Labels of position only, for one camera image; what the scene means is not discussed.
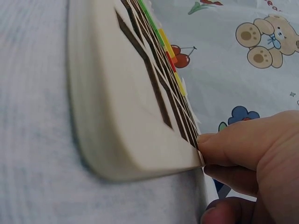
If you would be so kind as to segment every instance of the hand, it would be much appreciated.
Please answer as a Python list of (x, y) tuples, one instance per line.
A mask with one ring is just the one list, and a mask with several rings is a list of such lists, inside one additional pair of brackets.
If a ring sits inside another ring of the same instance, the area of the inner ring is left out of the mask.
[(212, 202), (202, 224), (299, 224), (299, 111), (234, 123), (203, 134), (207, 175), (256, 202)]

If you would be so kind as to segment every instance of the blue flower print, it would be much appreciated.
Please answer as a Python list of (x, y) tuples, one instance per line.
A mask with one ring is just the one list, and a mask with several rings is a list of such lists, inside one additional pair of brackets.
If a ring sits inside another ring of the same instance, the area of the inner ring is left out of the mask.
[(255, 111), (248, 112), (245, 107), (236, 106), (232, 110), (232, 117), (228, 119), (228, 125), (231, 125), (241, 120), (252, 120), (257, 118), (260, 118), (260, 115), (257, 112)]

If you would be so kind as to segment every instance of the fingernail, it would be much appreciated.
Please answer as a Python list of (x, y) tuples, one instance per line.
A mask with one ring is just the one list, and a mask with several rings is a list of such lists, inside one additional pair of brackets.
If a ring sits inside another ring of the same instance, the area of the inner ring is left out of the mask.
[(204, 143), (211, 138), (211, 134), (201, 134), (197, 137), (197, 143)]
[(209, 208), (208, 210), (206, 210), (205, 211), (205, 213), (201, 216), (201, 218), (200, 218), (200, 224), (208, 224), (207, 222), (206, 222), (206, 217), (207, 217), (207, 215), (211, 212), (211, 211), (213, 211), (214, 209), (215, 209), (216, 207), (212, 207), (212, 208)]
[(213, 167), (211, 167), (212, 165), (206, 165), (204, 167), (204, 172), (205, 174), (209, 175), (211, 173), (211, 169), (213, 169)]

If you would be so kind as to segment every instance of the bear paw print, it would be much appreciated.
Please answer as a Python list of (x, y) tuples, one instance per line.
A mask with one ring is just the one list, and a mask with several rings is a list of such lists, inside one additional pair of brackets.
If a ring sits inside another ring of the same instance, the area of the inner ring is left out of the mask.
[(248, 61), (259, 69), (266, 69), (272, 65), (273, 58), (268, 49), (255, 47), (247, 54)]
[(242, 46), (252, 48), (261, 41), (261, 33), (256, 25), (246, 22), (237, 28), (236, 38)]

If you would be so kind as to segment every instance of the bed sheet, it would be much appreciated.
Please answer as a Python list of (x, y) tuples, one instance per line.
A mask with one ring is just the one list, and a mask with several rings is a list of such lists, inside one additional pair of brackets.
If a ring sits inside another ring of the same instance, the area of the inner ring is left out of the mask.
[(145, 1), (173, 45), (202, 133), (299, 109), (297, 0)]
[(67, 94), (68, 4), (0, 0), (0, 223), (199, 223), (217, 197), (201, 169), (112, 184), (82, 164)]

